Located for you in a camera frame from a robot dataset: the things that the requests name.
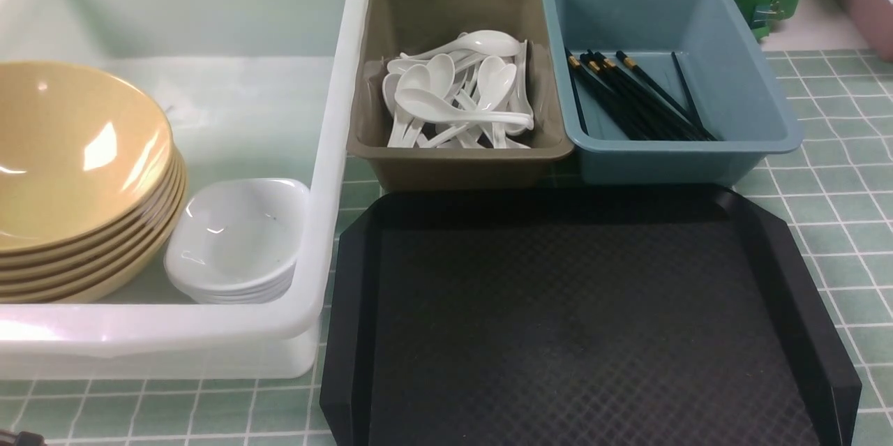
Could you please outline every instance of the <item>white utensil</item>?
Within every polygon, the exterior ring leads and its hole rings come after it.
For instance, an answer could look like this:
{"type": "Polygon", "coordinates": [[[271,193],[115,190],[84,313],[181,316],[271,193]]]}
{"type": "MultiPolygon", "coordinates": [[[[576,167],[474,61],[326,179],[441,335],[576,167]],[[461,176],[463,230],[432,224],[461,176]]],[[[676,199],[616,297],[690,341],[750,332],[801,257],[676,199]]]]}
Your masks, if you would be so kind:
{"type": "Polygon", "coordinates": [[[520,51],[520,43],[504,32],[481,30],[460,36],[455,41],[418,55],[408,55],[411,59],[424,59],[436,54],[446,54],[456,50],[473,50],[478,54],[513,57],[520,51]]]}
{"type": "MultiPolygon", "coordinates": [[[[478,88],[481,89],[481,100],[476,111],[497,111],[514,88],[517,67],[506,64],[500,57],[490,55],[481,62],[478,73],[478,88]]],[[[505,127],[493,124],[493,147],[505,149],[505,127]]]]}
{"type": "Polygon", "coordinates": [[[533,119],[530,119],[530,116],[524,116],[517,112],[460,111],[428,90],[399,89],[396,91],[395,97],[396,103],[402,109],[431,124],[464,124],[465,122],[491,124],[499,122],[500,124],[520,124],[527,128],[533,128],[533,119]]]}
{"type": "MultiPolygon", "coordinates": [[[[394,94],[395,96],[399,94],[401,89],[429,89],[430,86],[431,76],[428,73],[428,68],[422,65],[415,65],[400,75],[394,94]]],[[[408,114],[399,105],[400,103],[398,102],[398,106],[393,110],[393,128],[388,139],[388,147],[404,147],[406,129],[409,128],[409,124],[412,122],[412,115],[408,114]]]]}
{"type": "MultiPolygon", "coordinates": [[[[425,64],[425,68],[427,68],[428,77],[430,78],[428,89],[431,90],[431,93],[435,96],[438,96],[441,99],[446,99],[447,95],[449,95],[450,88],[453,86],[453,78],[456,76],[456,67],[453,64],[453,59],[446,54],[437,54],[425,64]]],[[[421,121],[418,118],[412,119],[409,128],[406,128],[406,134],[403,138],[405,147],[412,147],[415,145],[421,134],[421,128],[424,126],[424,121],[421,121]]]]}
{"type": "MultiPolygon", "coordinates": [[[[514,56],[514,65],[518,67],[518,74],[514,77],[514,89],[508,96],[508,110],[519,112],[533,118],[533,108],[527,99],[527,42],[520,44],[520,52],[514,56]]],[[[508,135],[520,135],[523,128],[517,125],[506,125],[505,133],[508,135]]]]}

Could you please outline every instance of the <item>blue plastic container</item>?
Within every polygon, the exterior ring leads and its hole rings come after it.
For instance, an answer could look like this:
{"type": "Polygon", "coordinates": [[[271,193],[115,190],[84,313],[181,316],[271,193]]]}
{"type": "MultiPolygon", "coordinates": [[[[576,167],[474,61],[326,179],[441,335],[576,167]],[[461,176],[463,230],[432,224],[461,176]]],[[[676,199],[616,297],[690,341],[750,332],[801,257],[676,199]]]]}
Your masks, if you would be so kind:
{"type": "Polygon", "coordinates": [[[731,186],[766,154],[800,147],[803,128],[733,0],[543,0],[567,135],[590,184],[717,183],[731,186]],[[676,52],[705,127],[717,142],[630,141],[577,84],[565,46],[626,52],[678,102],[676,52]]]}

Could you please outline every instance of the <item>green tile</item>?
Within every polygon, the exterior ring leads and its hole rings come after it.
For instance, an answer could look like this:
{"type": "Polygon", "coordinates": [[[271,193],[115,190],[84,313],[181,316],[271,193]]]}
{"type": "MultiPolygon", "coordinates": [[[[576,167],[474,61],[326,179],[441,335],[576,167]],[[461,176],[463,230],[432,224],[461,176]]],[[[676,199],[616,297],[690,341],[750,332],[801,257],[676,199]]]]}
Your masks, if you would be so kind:
{"type": "Polygon", "coordinates": [[[31,398],[25,405],[18,429],[33,431],[45,439],[68,437],[71,421],[80,408],[80,397],[31,398]]]}
{"type": "Polygon", "coordinates": [[[835,140],[836,135],[826,119],[805,119],[801,121],[808,140],[835,140]]]}
{"type": "Polygon", "coordinates": [[[794,112],[797,113],[797,118],[816,118],[822,116],[822,113],[819,112],[819,106],[816,105],[816,102],[813,99],[791,99],[790,101],[791,108],[794,109],[794,112]]]}
{"type": "Polygon", "coordinates": [[[828,193],[850,193],[865,191],[859,172],[855,167],[830,167],[816,169],[816,175],[828,193]]]}
{"type": "Polygon", "coordinates": [[[775,214],[779,218],[787,221],[787,223],[791,223],[790,213],[788,213],[788,208],[785,207],[784,200],[782,200],[781,198],[753,198],[751,202],[760,205],[760,207],[765,208],[772,214],[775,214]]]}
{"type": "Polygon", "coordinates": [[[840,77],[846,91],[851,96],[877,96],[884,93],[874,76],[844,76],[840,77]]]}
{"type": "Polygon", "coordinates": [[[203,391],[232,391],[232,389],[254,389],[257,380],[203,380],[203,391]]]}
{"type": "Polygon", "coordinates": [[[849,159],[854,165],[865,163],[890,163],[890,154],[880,137],[861,138],[861,140],[845,140],[844,146],[849,159]]]}
{"type": "Polygon", "coordinates": [[[309,389],[258,392],[251,432],[290,432],[306,429],[309,389]]]}
{"type": "Polygon", "coordinates": [[[788,198],[788,208],[795,223],[834,223],[838,220],[824,195],[788,198]]]}
{"type": "Polygon", "coordinates": [[[825,304],[825,309],[828,310],[828,316],[834,322],[834,325],[841,325],[840,317],[836,314],[836,310],[834,309],[834,305],[832,300],[830,299],[830,293],[826,290],[820,291],[819,295],[822,296],[822,301],[825,304]]]}
{"type": "Polygon", "coordinates": [[[880,134],[893,135],[893,116],[887,118],[868,118],[868,123],[880,134]]]}
{"type": "Polygon", "coordinates": [[[893,102],[890,97],[854,97],[855,105],[865,116],[890,116],[893,114],[893,102]]]}
{"type": "MultiPolygon", "coordinates": [[[[874,391],[874,388],[871,386],[871,380],[868,379],[868,369],[857,367],[855,372],[859,373],[859,379],[862,380],[862,397],[859,399],[859,408],[881,408],[880,401],[878,401],[878,393],[874,391]]],[[[873,377],[875,382],[877,382],[877,375],[873,375],[873,377]]]]}
{"type": "Polygon", "coordinates": [[[851,223],[846,230],[859,252],[893,252],[893,230],[886,223],[851,223]]]}
{"type": "Polygon", "coordinates": [[[835,290],[832,296],[840,316],[849,325],[893,321],[877,290],[835,290]]]}
{"type": "Polygon", "coordinates": [[[144,395],[133,421],[134,436],[175,436],[186,433],[195,404],[192,394],[144,395]]]}
{"type": "Polygon", "coordinates": [[[851,327],[855,346],[865,364],[893,363],[893,329],[889,327],[851,327]]]}
{"type": "Polygon", "coordinates": [[[859,358],[859,354],[855,353],[855,348],[853,348],[853,344],[849,341],[849,337],[846,336],[846,329],[839,327],[838,328],[838,337],[840,341],[843,342],[843,346],[846,348],[846,353],[849,354],[849,359],[853,364],[861,364],[861,359],[859,358]]]}
{"type": "Polygon", "coordinates": [[[313,404],[310,406],[310,426],[307,430],[329,430],[329,422],[320,408],[319,392],[313,392],[313,404]]]}
{"type": "Polygon", "coordinates": [[[838,140],[804,142],[803,150],[814,167],[848,165],[846,150],[838,140]]]}
{"type": "Polygon", "coordinates": [[[893,219],[893,193],[876,193],[874,199],[880,205],[880,210],[883,211],[884,217],[893,219]]]}
{"type": "Polygon", "coordinates": [[[25,399],[0,399],[0,429],[12,429],[24,404],[25,399]]]}
{"type": "Polygon", "coordinates": [[[821,225],[801,226],[806,245],[813,254],[841,254],[853,252],[853,246],[842,226],[821,225]]]}
{"type": "Polygon", "coordinates": [[[326,364],[326,347],[320,347],[320,351],[316,354],[316,383],[317,385],[322,382],[322,369],[326,364]]]}
{"type": "Polygon", "coordinates": [[[303,434],[300,436],[285,437],[252,437],[248,440],[248,446],[302,446],[303,434]]]}
{"type": "Polygon", "coordinates": [[[850,97],[816,97],[816,105],[829,118],[852,118],[859,116],[859,110],[855,107],[850,97]]]}
{"type": "Polygon", "coordinates": [[[795,150],[788,154],[770,154],[766,157],[769,166],[772,167],[806,167],[806,156],[803,149],[795,150]]]}
{"type": "Polygon", "coordinates": [[[379,183],[373,181],[347,182],[341,186],[341,209],[366,209],[379,199],[379,183]]]}
{"type": "Polygon", "coordinates": [[[862,260],[878,285],[893,285],[893,254],[863,255],[862,260]]]}
{"type": "Polygon", "coordinates": [[[791,62],[801,77],[834,76],[832,67],[824,59],[794,59],[791,62]]]}
{"type": "Polygon", "coordinates": [[[18,397],[28,395],[31,385],[34,382],[28,380],[0,380],[0,396],[18,397]]]}
{"type": "Polygon", "coordinates": [[[140,392],[143,380],[93,380],[87,391],[93,393],[126,393],[140,392]]]}
{"type": "Polygon", "coordinates": [[[338,211],[338,220],[335,222],[335,234],[340,235],[341,232],[347,229],[348,226],[357,220],[360,215],[363,214],[363,210],[345,210],[338,211]]]}
{"type": "Polygon", "coordinates": [[[772,175],[769,170],[751,170],[737,185],[735,189],[745,197],[755,197],[755,195],[778,195],[778,189],[775,189],[775,182],[772,181],[772,175]]]}
{"type": "Polygon", "coordinates": [[[366,160],[348,156],[344,163],[344,181],[375,181],[375,172],[366,160]]]}
{"type": "Polygon", "coordinates": [[[245,433],[254,392],[213,392],[198,396],[191,433],[245,433]]]}
{"type": "Polygon", "coordinates": [[[828,59],[828,63],[834,68],[834,72],[838,76],[849,76],[856,74],[871,74],[870,68],[862,62],[857,56],[853,57],[835,57],[828,59]]]}
{"type": "Polygon", "coordinates": [[[198,390],[199,380],[148,380],[147,392],[189,392],[198,390]]]}
{"type": "Polygon", "coordinates": [[[769,67],[775,71],[775,76],[778,77],[795,77],[797,76],[797,71],[794,71],[794,66],[790,64],[788,59],[772,59],[769,60],[769,67]]]}
{"type": "Polygon", "coordinates": [[[824,57],[820,50],[788,50],[785,52],[790,58],[794,57],[824,57]]]}
{"type": "Polygon", "coordinates": [[[189,446],[242,446],[242,437],[216,437],[213,439],[189,439],[189,446]]]}
{"type": "Polygon", "coordinates": [[[778,80],[781,88],[784,89],[785,95],[788,97],[808,97],[806,87],[803,86],[801,80],[778,80]]]}
{"type": "Polygon", "coordinates": [[[881,61],[877,56],[864,57],[864,60],[874,74],[893,74],[893,64],[881,61]]]}
{"type": "Polygon", "coordinates": [[[855,417],[853,446],[888,446],[893,426],[884,413],[860,413],[855,417]]]}
{"type": "Polygon", "coordinates": [[[89,380],[39,380],[31,395],[73,395],[87,391],[89,380]]]}
{"type": "Polygon", "coordinates": [[[325,307],[322,309],[322,321],[320,323],[320,343],[325,343],[329,340],[329,323],[331,322],[331,307],[325,307]]]}
{"type": "Polygon", "coordinates": [[[878,134],[864,119],[830,119],[829,122],[840,138],[871,137],[878,134]]]}
{"type": "Polygon", "coordinates": [[[842,57],[845,55],[858,55],[859,52],[855,50],[849,50],[846,48],[837,48],[834,50],[823,50],[822,55],[825,57],[842,57]]]}
{"type": "Polygon", "coordinates": [[[184,446],[186,441],[183,439],[144,439],[135,438],[130,442],[130,446],[184,446]]]}
{"type": "Polygon", "coordinates": [[[871,195],[831,195],[830,199],[842,221],[877,221],[882,218],[871,195]]]}
{"type": "Polygon", "coordinates": [[[843,84],[835,77],[804,77],[803,83],[806,84],[806,88],[813,97],[846,95],[843,84]]]}
{"type": "Polygon", "coordinates": [[[857,255],[816,256],[828,287],[870,286],[871,277],[857,255]]]}
{"type": "Polygon", "coordinates": [[[893,175],[890,175],[890,166],[868,165],[859,167],[858,170],[869,191],[893,191],[893,175]]]}
{"type": "Polygon", "coordinates": [[[782,195],[822,193],[819,181],[810,169],[775,170],[772,173],[782,195]]]}
{"type": "Polygon", "coordinates": [[[326,297],[322,300],[323,305],[332,304],[332,294],[335,291],[335,272],[329,272],[329,281],[326,283],[326,297]]]}
{"type": "Polygon", "coordinates": [[[138,399],[137,395],[87,397],[73,437],[127,437],[138,399]]]}
{"type": "Polygon", "coordinates": [[[307,446],[336,446],[330,433],[315,433],[307,436],[307,446]]]}

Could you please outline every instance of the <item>textured tray surface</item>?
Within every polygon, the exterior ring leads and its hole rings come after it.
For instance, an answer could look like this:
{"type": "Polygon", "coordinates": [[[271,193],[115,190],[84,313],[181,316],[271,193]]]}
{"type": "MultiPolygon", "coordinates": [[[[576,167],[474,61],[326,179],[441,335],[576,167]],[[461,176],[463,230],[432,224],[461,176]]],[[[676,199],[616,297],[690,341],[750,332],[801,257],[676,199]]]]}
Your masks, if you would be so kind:
{"type": "Polygon", "coordinates": [[[374,446],[818,444],[730,221],[386,230],[380,262],[374,446]]]}

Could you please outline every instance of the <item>black object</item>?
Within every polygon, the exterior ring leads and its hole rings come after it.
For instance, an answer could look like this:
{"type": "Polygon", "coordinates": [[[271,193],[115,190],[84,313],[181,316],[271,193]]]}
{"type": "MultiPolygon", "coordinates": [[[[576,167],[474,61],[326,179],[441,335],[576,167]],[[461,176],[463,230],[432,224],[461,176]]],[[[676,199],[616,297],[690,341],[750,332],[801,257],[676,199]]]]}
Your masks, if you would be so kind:
{"type": "Polygon", "coordinates": [[[717,186],[386,195],[341,236],[339,446],[839,446],[861,382],[784,221],[717,186]]]}
{"type": "Polygon", "coordinates": [[[44,436],[31,432],[0,430],[0,446],[45,446],[44,436]]]}

